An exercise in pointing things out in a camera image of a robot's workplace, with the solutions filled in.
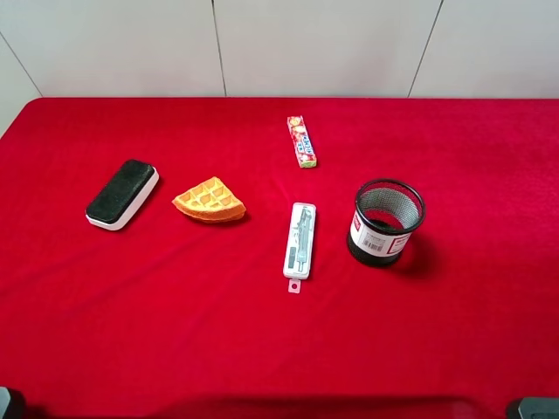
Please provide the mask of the black and white board eraser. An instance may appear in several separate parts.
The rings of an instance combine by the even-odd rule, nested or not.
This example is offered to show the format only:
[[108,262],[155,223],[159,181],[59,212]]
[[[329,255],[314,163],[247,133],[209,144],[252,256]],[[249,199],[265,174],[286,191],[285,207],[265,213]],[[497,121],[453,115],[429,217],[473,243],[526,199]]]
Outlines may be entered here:
[[160,179],[154,166],[125,161],[86,207],[87,221],[104,230],[124,228],[145,203]]

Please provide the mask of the black base corner right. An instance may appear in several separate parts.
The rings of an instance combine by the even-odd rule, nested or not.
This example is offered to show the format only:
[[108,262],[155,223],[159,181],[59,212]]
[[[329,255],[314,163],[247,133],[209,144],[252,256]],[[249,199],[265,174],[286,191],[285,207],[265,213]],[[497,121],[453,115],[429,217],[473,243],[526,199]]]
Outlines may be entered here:
[[507,419],[559,419],[558,397],[524,397],[509,403]]

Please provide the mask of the black base corner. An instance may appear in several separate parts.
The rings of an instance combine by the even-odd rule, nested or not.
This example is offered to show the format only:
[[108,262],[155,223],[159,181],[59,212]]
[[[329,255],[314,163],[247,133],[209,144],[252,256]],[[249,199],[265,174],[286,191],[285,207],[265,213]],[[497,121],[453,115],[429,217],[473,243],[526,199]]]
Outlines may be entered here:
[[22,419],[25,411],[25,399],[15,389],[0,388],[0,417],[1,419]]
[[507,419],[559,419],[558,397],[524,397],[509,403]]

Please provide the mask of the red candy stick pack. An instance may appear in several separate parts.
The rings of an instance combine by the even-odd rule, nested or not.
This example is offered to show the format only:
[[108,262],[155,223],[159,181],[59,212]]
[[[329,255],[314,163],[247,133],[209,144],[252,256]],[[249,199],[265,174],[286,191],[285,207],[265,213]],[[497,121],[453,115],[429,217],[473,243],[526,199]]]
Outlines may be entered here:
[[310,141],[307,126],[301,115],[286,119],[287,128],[293,142],[294,152],[300,168],[314,168],[317,157]]

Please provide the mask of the white compass set case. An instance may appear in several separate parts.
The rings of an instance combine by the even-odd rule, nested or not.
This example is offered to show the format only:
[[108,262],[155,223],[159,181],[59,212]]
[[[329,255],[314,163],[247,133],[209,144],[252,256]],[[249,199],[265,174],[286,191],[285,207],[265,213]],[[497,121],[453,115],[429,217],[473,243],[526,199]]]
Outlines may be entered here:
[[288,291],[300,293],[301,283],[311,271],[316,207],[311,203],[295,203],[289,223],[283,275]]

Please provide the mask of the red tablecloth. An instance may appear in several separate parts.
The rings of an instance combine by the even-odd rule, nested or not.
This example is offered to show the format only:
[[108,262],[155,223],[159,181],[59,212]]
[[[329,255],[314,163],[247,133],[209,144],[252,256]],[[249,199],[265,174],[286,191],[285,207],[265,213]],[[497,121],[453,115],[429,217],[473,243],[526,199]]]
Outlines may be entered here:
[[[121,230],[90,224],[130,159],[154,190]],[[174,206],[213,176],[242,218]],[[425,218],[374,267],[347,235],[381,178]],[[316,207],[300,293],[283,275],[295,203]],[[556,396],[557,102],[29,102],[1,139],[1,383],[37,418],[502,418]]]

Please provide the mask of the orange waffle slice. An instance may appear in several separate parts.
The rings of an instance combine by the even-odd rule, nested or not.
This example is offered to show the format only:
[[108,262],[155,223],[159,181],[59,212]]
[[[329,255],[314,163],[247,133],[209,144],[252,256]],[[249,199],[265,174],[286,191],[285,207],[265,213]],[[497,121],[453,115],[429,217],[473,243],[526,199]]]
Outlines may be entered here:
[[176,196],[172,203],[184,215],[203,223],[236,221],[245,205],[216,176]]

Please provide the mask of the black base corner left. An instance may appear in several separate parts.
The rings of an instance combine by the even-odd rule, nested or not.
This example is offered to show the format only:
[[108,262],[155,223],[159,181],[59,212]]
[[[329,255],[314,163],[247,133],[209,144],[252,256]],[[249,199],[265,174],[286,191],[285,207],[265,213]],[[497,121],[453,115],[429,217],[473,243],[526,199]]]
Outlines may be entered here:
[[1,419],[22,419],[25,411],[25,399],[15,389],[0,388],[0,417]]

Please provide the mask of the black mesh pen holder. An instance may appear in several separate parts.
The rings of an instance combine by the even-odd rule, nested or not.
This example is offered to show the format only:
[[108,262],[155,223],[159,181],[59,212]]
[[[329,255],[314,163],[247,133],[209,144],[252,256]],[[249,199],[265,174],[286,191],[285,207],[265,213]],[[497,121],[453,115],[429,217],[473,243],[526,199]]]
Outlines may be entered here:
[[424,218],[424,198],[412,186],[387,178],[366,182],[355,195],[349,252],[367,266],[394,264]]

